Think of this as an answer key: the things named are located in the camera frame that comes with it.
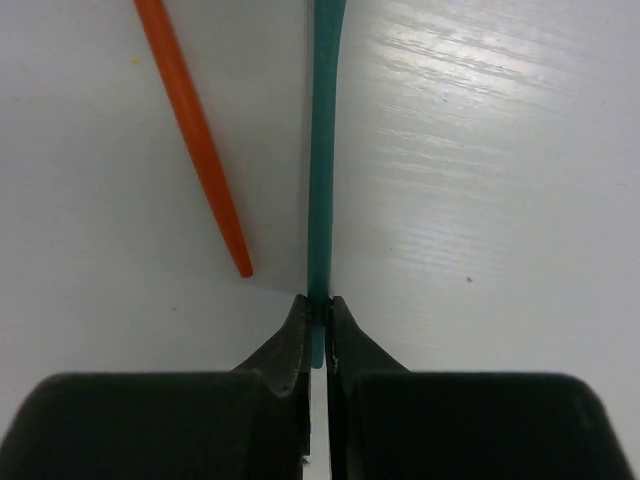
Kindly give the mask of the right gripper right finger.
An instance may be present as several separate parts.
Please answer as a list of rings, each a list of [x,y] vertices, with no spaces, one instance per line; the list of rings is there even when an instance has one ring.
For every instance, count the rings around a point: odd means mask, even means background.
[[[335,479],[629,479],[603,403],[563,374],[414,372],[335,297],[326,330]]]

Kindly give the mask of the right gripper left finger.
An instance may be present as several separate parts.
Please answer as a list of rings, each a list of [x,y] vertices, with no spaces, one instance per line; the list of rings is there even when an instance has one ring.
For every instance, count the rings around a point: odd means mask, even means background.
[[[299,479],[310,450],[311,312],[227,372],[72,373],[27,396],[5,479]]]

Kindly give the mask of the orange plastic knife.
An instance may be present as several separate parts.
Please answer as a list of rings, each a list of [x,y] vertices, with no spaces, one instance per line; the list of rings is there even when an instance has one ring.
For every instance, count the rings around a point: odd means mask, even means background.
[[[253,266],[240,220],[169,13],[162,1],[134,4],[209,208],[240,276],[249,278]]]

